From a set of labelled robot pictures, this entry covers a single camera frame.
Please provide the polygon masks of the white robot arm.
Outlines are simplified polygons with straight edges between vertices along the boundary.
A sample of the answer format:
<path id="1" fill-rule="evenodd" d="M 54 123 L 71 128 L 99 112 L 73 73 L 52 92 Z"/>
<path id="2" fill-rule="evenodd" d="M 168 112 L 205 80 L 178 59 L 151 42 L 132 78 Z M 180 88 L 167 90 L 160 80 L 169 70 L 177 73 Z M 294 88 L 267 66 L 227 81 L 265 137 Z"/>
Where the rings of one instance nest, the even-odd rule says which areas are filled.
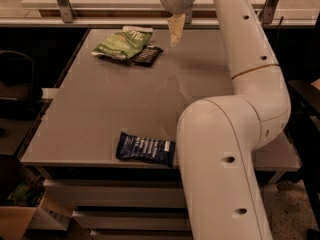
<path id="1" fill-rule="evenodd" d="M 160 0 L 181 38 L 195 0 Z M 233 94 L 198 100 L 182 113 L 176 149 L 194 240 L 273 240 L 252 153 L 286 126 L 282 71 L 250 0 L 213 0 Z"/>

